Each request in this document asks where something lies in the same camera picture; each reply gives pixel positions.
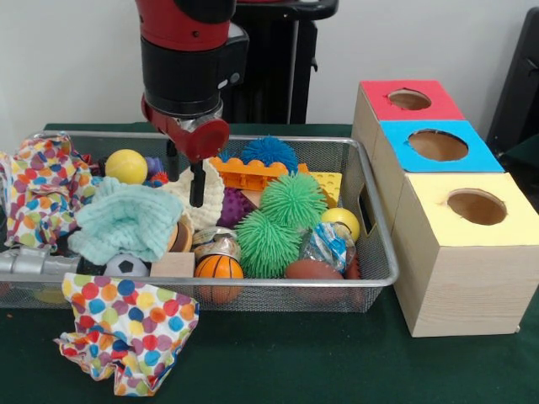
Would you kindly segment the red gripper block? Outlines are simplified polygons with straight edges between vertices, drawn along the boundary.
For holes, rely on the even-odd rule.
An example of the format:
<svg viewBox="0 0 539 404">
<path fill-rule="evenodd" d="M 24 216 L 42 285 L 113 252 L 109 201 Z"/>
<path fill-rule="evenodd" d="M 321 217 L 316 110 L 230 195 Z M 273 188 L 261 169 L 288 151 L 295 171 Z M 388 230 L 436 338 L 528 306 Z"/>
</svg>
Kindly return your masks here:
<svg viewBox="0 0 539 404">
<path fill-rule="evenodd" d="M 170 139 L 166 147 L 169 182 L 179 179 L 178 152 L 184 154 L 190 162 L 195 162 L 190 165 L 193 179 L 190 183 L 189 203 L 193 207 L 201 207 L 205 189 L 205 170 L 201 160 L 218 154 L 230 135 L 229 124 L 222 118 L 223 102 L 219 100 L 214 109 L 202 114 L 180 115 L 155 109 L 142 96 L 141 111 L 155 129 Z"/>
</svg>

